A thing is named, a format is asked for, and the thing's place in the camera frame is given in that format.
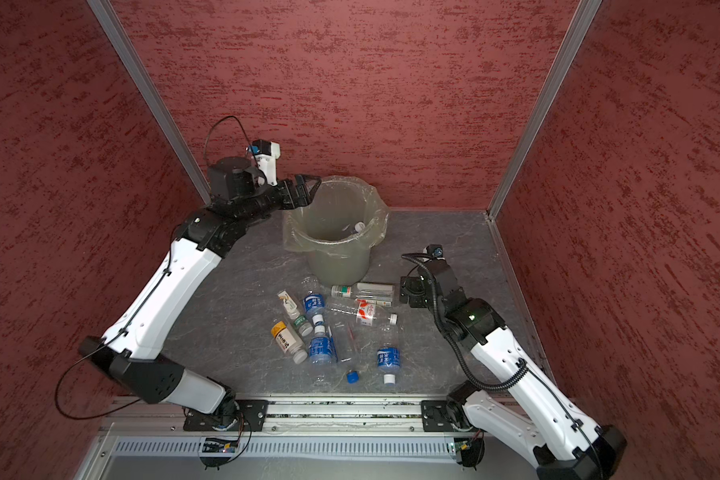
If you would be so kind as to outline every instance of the water bottle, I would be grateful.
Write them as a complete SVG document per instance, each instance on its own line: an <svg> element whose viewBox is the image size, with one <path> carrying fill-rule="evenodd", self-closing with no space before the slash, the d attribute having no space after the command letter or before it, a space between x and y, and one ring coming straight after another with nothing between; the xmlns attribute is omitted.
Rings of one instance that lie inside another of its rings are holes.
<svg viewBox="0 0 720 480"><path fill-rule="evenodd" d="M394 376L400 371L398 349L398 319L384 322L381 327L382 346L376 352L378 369L384 374L384 384L394 385Z"/></svg>
<svg viewBox="0 0 720 480"><path fill-rule="evenodd" d="M349 300L336 299L328 304L328 310L337 313L339 318L344 320L354 319L361 325L370 326L374 322L397 322L398 314L389 313L384 307L364 300L351 302Z"/></svg>
<svg viewBox="0 0 720 480"><path fill-rule="evenodd" d="M358 348L355 333L352 331L354 322L340 320L331 327L333 345L336 348L336 361L346 373L347 383L356 383L360 379L357 371Z"/></svg>
<svg viewBox="0 0 720 480"><path fill-rule="evenodd" d="M357 282L353 286L334 285L331 287L331 296L365 300L376 305L392 306L394 285L364 282Z"/></svg>
<svg viewBox="0 0 720 480"><path fill-rule="evenodd" d="M336 349L333 339L326 331L326 325L323 323L315 325L315 336L309 343L309 362L312 364L316 383L327 381L330 366L335 360Z"/></svg>
<svg viewBox="0 0 720 480"><path fill-rule="evenodd" d="M320 283L315 277L307 277L303 285L307 289L307 295L304 297L304 310L307 318L316 326L323 324L322 314L326 311L326 300L320 293Z"/></svg>

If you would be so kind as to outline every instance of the bottle cap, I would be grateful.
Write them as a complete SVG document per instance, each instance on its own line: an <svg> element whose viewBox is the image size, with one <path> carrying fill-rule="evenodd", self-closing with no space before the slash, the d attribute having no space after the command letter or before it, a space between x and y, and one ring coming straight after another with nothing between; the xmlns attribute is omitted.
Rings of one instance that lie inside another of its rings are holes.
<svg viewBox="0 0 720 480"><path fill-rule="evenodd" d="M298 349L296 353L293 354L293 361L296 362L298 365L299 363L303 362L304 360L307 360L307 352L305 352L302 349Z"/></svg>

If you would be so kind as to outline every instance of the small white bottle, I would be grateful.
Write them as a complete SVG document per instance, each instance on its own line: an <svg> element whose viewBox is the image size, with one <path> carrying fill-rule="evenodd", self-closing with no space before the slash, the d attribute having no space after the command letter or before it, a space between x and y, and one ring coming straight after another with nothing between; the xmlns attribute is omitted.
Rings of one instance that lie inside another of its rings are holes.
<svg viewBox="0 0 720 480"><path fill-rule="evenodd" d="M312 325L310 325L307 317L304 316L298 309L298 305L294 299L283 290L277 294L278 298L282 302L282 308L285 309L288 318L293 322L293 328L298 330L298 334L307 338L312 333Z"/></svg>
<svg viewBox="0 0 720 480"><path fill-rule="evenodd" d="M293 361L296 364L307 360L308 355L304 350L304 342L298 338L296 332L293 331L293 327L285 322L278 322L272 327L270 333L275 337L275 343L280 347L280 350L286 355L293 356Z"/></svg>

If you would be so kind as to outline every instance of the black cable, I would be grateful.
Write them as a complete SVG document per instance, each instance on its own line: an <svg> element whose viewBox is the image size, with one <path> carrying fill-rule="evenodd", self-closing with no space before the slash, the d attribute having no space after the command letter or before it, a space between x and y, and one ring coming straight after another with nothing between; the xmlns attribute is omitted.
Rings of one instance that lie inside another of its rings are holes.
<svg viewBox="0 0 720 480"><path fill-rule="evenodd" d="M240 413L240 417L242 417L242 429L245 430L245 429L246 429L246 424L247 424L248 422L246 421L246 418L242 415L242 413ZM232 460L230 460L230 462L233 462L233 461L237 460L237 458L238 458L240 455L242 455L243 453L246 452L246 450L248 449L248 446L251 444L251 437L253 436L253 426L252 426L250 423L248 423L248 428L249 428L249 430L248 430L248 442L246 442L246 446L242 447L242 450L240 450L240 453L238 453L237 455L235 455L235 457L232 458Z"/></svg>
<svg viewBox="0 0 720 480"><path fill-rule="evenodd" d="M557 398L557 395L555 395L555 393L552 391L550 386L548 386L544 380L542 380L541 378L539 378L538 375L536 375L536 372L534 372L533 370L528 370L528 371L530 372L531 375L533 375L539 381L539 383L541 385L544 386L545 389L547 389L549 391L550 394L552 394L552 397L555 399L555 401L557 401L557 404L560 406L560 408L563 409L563 412L565 412L565 416L567 418L569 418L574 423L574 425L576 425L575 429L578 430L581 433L581 435L584 436L584 440L586 440L586 443L589 444L590 449L592 450L592 455L595 457L595 463L597 464L597 470L600 472L600 480L603 480L604 479L603 466L600 464L600 457L597 456L597 452L595 451L595 447L592 445L592 442L590 442L590 438L588 436L586 436L586 434L584 433L584 429L581 426L579 426L578 422L576 421L579 419L578 418L574 419L574 417L570 413L568 413L568 409L565 408L565 405L563 405L563 403L560 401L560 399Z"/></svg>
<svg viewBox="0 0 720 480"><path fill-rule="evenodd" d="M477 388L485 390L487 392L503 392L517 385L518 382L525 376L525 374L528 373L528 364L522 357L518 359L518 370L510 378L501 383L483 382L482 380L478 379L469 369L469 366L467 365L466 360L464 360L464 356L461 354L461 350L459 349L456 340L454 340L453 337L451 337L451 333L445 329L445 325L440 318L436 280L434 278L434 275L432 275L432 272L430 272L429 268L427 268L426 263L420 260L420 258L422 257L429 258L430 260L433 259L431 255L427 254L402 255L402 258L404 258L405 260L412 262L417 266L420 266L423 272L426 274L426 281L429 286L430 301L432 305L432 316L434 317L434 325L437 327L442 337L445 338L445 341L448 342L448 344L451 346L451 349L456 355L456 360L458 360L458 364L460 365L461 370L464 371L467 379L472 382Z"/></svg>
<svg viewBox="0 0 720 480"><path fill-rule="evenodd" d="M146 294L146 297L145 297L144 300L142 300L142 302L139 304L138 308L136 308L136 311L134 312L134 314L130 316L130 318L129 318L128 321L126 322L125 326L124 326L123 328L121 328L120 330L118 330L117 335L115 335L115 336L112 338L112 340L110 340L110 341L108 341L107 343L103 344L102 346L100 346L100 347L97 348L96 350L92 351L91 353L87 354L86 356L83 356L83 357L79 358L75 363L73 363L72 365L70 365L68 369L64 370L64 373L61 374L61 377L59 377L59 381L56 382L56 389L54 390L54 404L56 405L56 409L57 409L58 413L61 414L62 417L68 418L68 419L70 419L70 420L90 420L90 419L92 419L92 418L99 418L99 417L107 416L107 415L109 415L109 414L111 414L111 413L115 413L115 412L117 412L118 410L122 410L123 408L126 408L126 407L128 407L128 406L132 406L133 404L135 404L136 402L138 402L139 400L141 400L141 398L137 398L136 400L133 400L133 401L130 402L130 403L127 403L127 404L125 404L125 405L123 405L123 406L120 406L120 407L117 407L117 408L113 408L113 409L109 410L108 412L99 413L99 414L97 414L97 415L79 417L79 416L74 416L74 415L71 415L71 414L69 414L69 413L66 413L66 412L61 408L61 403L60 403L60 401L59 401L59 390L61 390L61 383L62 383L62 381L64 380L64 378L67 376L67 374L68 374L73 368L75 368L77 365L79 365L80 363L82 363L83 360L88 360L89 358L91 358L92 356L96 355L96 354L97 354L98 352L100 352L101 350L107 348L112 342L114 342L115 340L119 339L121 335L123 335L124 333L126 333L126 332L128 331L128 326L130 326L130 324L134 321L134 318L136 318L136 315L141 311L141 307L144 306L144 303L146 303L146 301L150 299L150 297L152 296L152 294L154 293L154 291L157 290L157 287L160 286L160 284L163 282L163 279L164 279L166 276L168 276L168 275L171 274L170 265L171 265L171 262L172 262L172 261L173 261L173 237L171 238L171 244L170 244L170 246L168 247L168 266L166 266L166 267L163 269L163 275L161 275L160 278L157 280L157 283L155 283L155 285L152 287L152 290L150 290L150 292Z"/></svg>
<svg viewBox="0 0 720 480"><path fill-rule="evenodd" d="M227 115L227 116L223 117L221 120L214 123L213 126L211 127L211 129L208 130L208 135L206 135L206 141L202 145L202 162L204 165L208 165L208 157L206 154L208 153L207 152L208 140L211 139L211 133L213 133L213 129L215 129L224 120L228 120L230 118L234 118L235 120L237 120L237 124L240 126L240 130L242 130L242 136L246 138L246 153L248 153L248 151L250 150L251 156L253 157L254 160L256 159L256 156L253 154L253 150L251 149L251 147L252 147L251 141L248 139L248 134L246 133L246 130L242 127L242 123L240 122L240 119L234 115Z"/></svg>

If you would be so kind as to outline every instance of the gray floor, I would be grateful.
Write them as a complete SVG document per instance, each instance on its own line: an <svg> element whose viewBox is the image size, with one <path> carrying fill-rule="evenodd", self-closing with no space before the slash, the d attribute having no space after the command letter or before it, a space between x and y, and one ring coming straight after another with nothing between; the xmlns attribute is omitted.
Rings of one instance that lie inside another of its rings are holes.
<svg viewBox="0 0 720 480"><path fill-rule="evenodd" d="M478 469L462 468L456 463L416 462L346 462L337 460L311 460L305 458L246 458L241 456L219 470L204 466L198 458L117 457L110 461L104 478L127 480L167 480L168 478L240 478L259 480L288 478L317 480L341 478L406 478L443 480L531 480L536 471L521 456L495 438L488 438L485 456Z"/></svg>
<svg viewBox="0 0 720 480"><path fill-rule="evenodd" d="M399 283L412 267L400 255L422 251L428 244L443 245L467 295L489 302L520 344L532 352L480 213L392 212L387 236L373 249L365 280ZM311 366L295 365L284 357L269 333L276 322L286 319L277 293L287 289L293 295L303 294L299 285L308 274L303 255L282 248L279 215L251 228L195 292L163 354L245 393L445 394L465 380L429 312L397 306L392 311L400 315L402 370L396 386L383 385L374 361L378 346L372 339L361 342L360 382L347 384L336 369L332 381L316 385ZM468 361L480 378L495 380L470 356Z"/></svg>

